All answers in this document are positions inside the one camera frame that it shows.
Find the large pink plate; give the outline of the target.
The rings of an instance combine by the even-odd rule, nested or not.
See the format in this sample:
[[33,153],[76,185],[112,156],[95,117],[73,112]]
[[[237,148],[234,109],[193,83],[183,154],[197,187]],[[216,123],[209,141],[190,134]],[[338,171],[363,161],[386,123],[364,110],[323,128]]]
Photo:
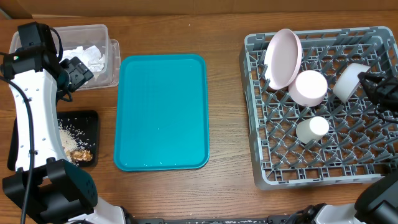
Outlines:
[[302,44],[290,29],[278,31],[266,49],[264,65],[265,78],[269,87],[280,90],[289,86],[296,78],[302,61]]

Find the large white napkin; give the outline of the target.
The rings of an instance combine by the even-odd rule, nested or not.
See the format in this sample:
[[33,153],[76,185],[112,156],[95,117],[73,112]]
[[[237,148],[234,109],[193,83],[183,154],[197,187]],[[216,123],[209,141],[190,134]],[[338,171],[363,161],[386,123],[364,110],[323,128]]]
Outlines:
[[63,60],[71,60],[73,57],[78,57],[91,72],[100,72],[104,69],[105,55],[95,45],[85,50],[83,46],[79,46],[72,50],[63,51]]

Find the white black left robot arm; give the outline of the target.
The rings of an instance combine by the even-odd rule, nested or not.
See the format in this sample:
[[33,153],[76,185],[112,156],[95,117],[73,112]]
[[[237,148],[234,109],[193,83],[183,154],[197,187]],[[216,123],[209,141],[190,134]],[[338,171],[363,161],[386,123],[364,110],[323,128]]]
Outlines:
[[103,200],[89,173],[68,161],[56,105],[93,77],[78,58],[63,57],[58,32],[46,24],[19,26],[21,47],[4,54],[1,80],[14,97],[18,133],[15,174],[2,189],[37,223],[133,223],[122,207]]

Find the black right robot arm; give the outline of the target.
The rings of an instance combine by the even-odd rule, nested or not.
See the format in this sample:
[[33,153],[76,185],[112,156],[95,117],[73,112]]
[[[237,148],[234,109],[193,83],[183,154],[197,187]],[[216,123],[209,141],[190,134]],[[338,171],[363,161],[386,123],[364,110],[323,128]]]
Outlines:
[[[372,73],[358,74],[359,82],[375,114],[387,123],[397,123],[397,78]],[[397,224],[397,171],[370,185],[354,204],[310,205],[292,214],[286,223],[384,223]]]

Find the white ceramic cup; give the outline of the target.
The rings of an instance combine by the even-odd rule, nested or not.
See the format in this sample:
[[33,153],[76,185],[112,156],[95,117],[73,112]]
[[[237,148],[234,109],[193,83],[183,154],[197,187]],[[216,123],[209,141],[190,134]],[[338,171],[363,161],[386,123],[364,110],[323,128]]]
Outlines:
[[300,122],[296,127],[296,136],[304,144],[311,140],[318,141],[329,131],[330,125],[328,121],[316,116]]

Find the grey saucer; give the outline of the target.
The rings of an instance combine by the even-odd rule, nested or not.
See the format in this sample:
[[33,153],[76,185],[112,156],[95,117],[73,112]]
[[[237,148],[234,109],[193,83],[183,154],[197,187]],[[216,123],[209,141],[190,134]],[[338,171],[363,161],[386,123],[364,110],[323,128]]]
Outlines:
[[369,69],[370,66],[358,63],[348,65],[337,79],[333,87],[333,93],[343,103],[346,103],[360,85],[358,75],[361,72],[367,72]]

